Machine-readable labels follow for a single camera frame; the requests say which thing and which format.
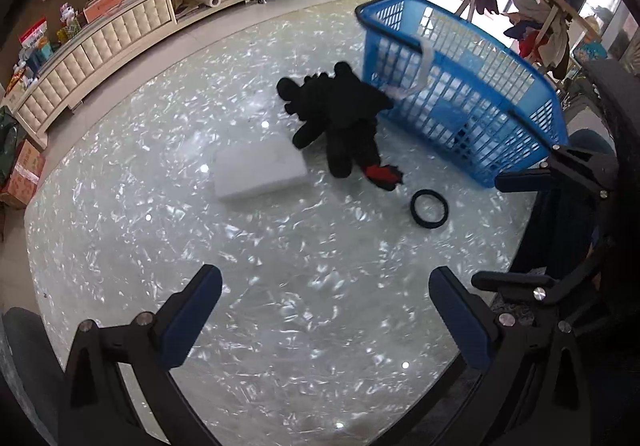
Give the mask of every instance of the blue gripper pad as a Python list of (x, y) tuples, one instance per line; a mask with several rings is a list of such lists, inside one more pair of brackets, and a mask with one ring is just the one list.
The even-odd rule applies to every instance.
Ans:
[(166, 369), (184, 363), (222, 294), (222, 273), (203, 265), (181, 292), (169, 296), (158, 311), (153, 332)]
[(429, 295), (466, 364), (485, 373), (493, 361), (492, 345), (498, 338), (489, 307), (469, 293), (449, 267), (431, 272)]

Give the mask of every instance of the beige tufted cabinet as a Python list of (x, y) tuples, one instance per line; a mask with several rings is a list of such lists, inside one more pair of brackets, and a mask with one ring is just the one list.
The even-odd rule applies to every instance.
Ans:
[(171, 0), (126, 0), (64, 45), (20, 100), (6, 104), (44, 150), (47, 129), (60, 112), (75, 108), (118, 68), (179, 29), (243, 1), (249, 0), (222, 0), (215, 9), (201, 8), (177, 20)]

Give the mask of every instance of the tiled floor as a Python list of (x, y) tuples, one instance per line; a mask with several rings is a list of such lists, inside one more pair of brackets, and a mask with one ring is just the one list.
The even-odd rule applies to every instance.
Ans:
[[(94, 124), (121, 100), (172, 64), (201, 48), (270, 18), (331, 0), (270, 0), (230, 8), (174, 34), (117, 71), (96, 88), (74, 113), (66, 111), (49, 131), (43, 178)], [(6, 209), (4, 243), (0, 243), (0, 309), (24, 307), (38, 312), (26, 248), (23, 211)]]

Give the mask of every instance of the metal screw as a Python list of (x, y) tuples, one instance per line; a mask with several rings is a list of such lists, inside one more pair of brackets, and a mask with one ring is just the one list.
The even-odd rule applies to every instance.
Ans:
[(558, 321), (558, 329), (561, 333), (568, 334), (572, 330), (571, 323), (569, 323), (568, 321)]
[(78, 325), (78, 330), (80, 332), (88, 332), (92, 329), (93, 326), (94, 326), (93, 320), (84, 320), (82, 321), (82, 323)]
[(516, 324), (516, 318), (508, 312), (503, 312), (498, 316), (498, 321), (503, 327), (513, 327)]
[(533, 298), (538, 301), (543, 301), (546, 298), (546, 291), (542, 287), (536, 287), (533, 289)]
[(141, 312), (136, 316), (136, 323), (140, 326), (148, 325), (154, 320), (154, 315), (151, 312)]

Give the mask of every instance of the orange box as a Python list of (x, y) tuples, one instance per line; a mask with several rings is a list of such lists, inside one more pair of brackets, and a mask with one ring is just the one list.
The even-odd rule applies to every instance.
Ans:
[(124, 0), (93, 0), (85, 7), (84, 16), (86, 20), (91, 23), (114, 7), (120, 5), (123, 1)]
[(18, 146), (18, 159), (2, 190), (0, 202), (24, 209), (38, 189), (38, 181), (44, 169), (45, 158), (27, 140)]

